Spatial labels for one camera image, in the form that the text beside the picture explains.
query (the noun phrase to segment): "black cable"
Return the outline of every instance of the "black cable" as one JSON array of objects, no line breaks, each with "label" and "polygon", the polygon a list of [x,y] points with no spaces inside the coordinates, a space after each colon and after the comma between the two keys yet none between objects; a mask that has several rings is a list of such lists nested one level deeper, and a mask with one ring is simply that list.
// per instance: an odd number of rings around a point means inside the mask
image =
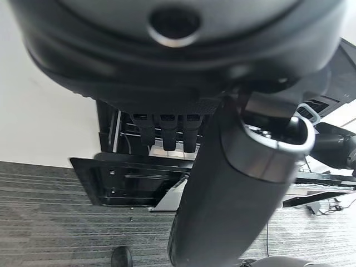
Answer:
[{"label": "black cable", "polygon": [[356,199],[354,199],[350,205],[348,205],[347,207],[342,207],[340,205],[330,205],[330,202],[329,202],[329,209],[327,211],[324,211],[322,212],[321,210],[319,210],[320,214],[314,214],[315,216],[322,216],[322,215],[329,215],[331,213],[334,213],[336,211],[342,211],[344,209],[348,209],[349,207],[351,207],[352,204],[354,204],[354,202],[356,201]]},{"label": "black cable", "polygon": [[268,222],[266,228],[266,248],[267,248],[267,257],[269,257],[269,249],[268,249]]},{"label": "black cable", "polygon": [[356,201],[356,199],[354,199],[354,200],[350,203],[350,205],[348,205],[348,206],[345,207],[344,209],[348,209],[349,207],[351,207],[351,205],[354,204],[355,201]]}]

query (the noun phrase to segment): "black metal plate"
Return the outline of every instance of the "black metal plate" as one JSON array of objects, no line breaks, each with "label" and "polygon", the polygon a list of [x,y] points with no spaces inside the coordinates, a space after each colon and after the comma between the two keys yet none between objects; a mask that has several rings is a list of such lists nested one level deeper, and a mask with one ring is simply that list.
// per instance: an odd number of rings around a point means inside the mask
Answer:
[{"label": "black metal plate", "polygon": [[192,162],[100,153],[95,159],[71,158],[93,205],[156,206]]}]

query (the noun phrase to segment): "gray carpet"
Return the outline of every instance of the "gray carpet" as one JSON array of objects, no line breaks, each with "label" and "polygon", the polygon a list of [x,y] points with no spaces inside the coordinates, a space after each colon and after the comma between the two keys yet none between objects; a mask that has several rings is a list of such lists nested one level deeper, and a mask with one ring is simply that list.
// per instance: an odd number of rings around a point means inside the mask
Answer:
[{"label": "gray carpet", "polygon": [[[110,267],[119,245],[131,248],[134,266],[169,266],[173,217],[92,206],[70,169],[0,162],[3,267]],[[311,216],[304,208],[277,211],[269,223],[269,253],[355,267],[356,204],[329,216]],[[244,257],[265,256],[264,230]]]}]

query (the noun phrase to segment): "striped carpet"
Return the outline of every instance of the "striped carpet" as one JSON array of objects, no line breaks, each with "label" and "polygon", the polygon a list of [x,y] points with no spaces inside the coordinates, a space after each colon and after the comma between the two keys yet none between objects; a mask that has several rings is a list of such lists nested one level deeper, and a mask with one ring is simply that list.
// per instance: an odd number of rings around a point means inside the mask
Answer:
[{"label": "striped carpet", "polygon": [[[354,196],[345,197],[347,206]],[[134,266],[170,266],[173,214],[92,206],[73,170],[0,162],[0,266],[110,267],[127,245]],[[283,209],[269,223],[269,254],[356,266],[356,204],[329,216]],[[245,258],[266,256],[262,231]]]}]

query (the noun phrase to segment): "white wall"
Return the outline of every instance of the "white wall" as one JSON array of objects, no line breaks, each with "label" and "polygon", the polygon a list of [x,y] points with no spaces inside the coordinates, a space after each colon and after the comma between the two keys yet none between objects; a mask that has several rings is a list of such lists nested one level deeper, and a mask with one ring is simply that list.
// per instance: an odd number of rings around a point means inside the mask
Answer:
[{"label": "white wall", "polygon": [[71,167],[100,151],[95,102],[42,74],[0,1],[0,161]]},{"label": "white wall", "polygon": [[356,45],[356,1],[347,0],[347,12],[341,36]]}]

